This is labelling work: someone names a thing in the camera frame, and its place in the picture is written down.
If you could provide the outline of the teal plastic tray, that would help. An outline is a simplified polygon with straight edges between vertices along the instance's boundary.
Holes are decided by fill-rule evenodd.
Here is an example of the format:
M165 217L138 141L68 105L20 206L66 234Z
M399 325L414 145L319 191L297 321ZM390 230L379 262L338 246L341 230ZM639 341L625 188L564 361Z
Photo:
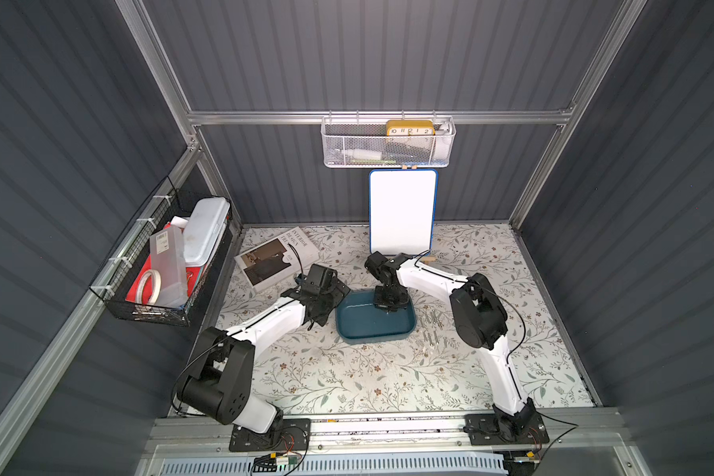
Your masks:
M410 336L418 320L412 305L399 311L384 311L373 303L373 290L351 292L336 308L339 336L349 345L402 340Z

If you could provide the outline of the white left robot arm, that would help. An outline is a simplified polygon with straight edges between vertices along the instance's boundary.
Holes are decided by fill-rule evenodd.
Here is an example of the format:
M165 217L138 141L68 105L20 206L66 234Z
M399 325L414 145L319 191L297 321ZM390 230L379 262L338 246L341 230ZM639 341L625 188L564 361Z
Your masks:
M350 293L335 269L317 264L296 283L259 315L228 329L202 331L178 375L174 398L220 424L278 434L282 411L252 395L257 355L304 325L325 325Z

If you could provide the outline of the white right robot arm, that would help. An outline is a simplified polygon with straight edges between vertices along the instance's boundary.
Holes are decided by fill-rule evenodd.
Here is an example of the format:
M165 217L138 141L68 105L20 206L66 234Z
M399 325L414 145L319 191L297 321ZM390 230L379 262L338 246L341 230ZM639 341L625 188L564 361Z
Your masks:
M507 311L484 275L453 275L404 253L386 257L374 252L365 268L379 281L374 305L383 311L407 307L410 289L448 301L458 337L481 355L500 428L518 434L529 426L536 414L535 404L511 365Z

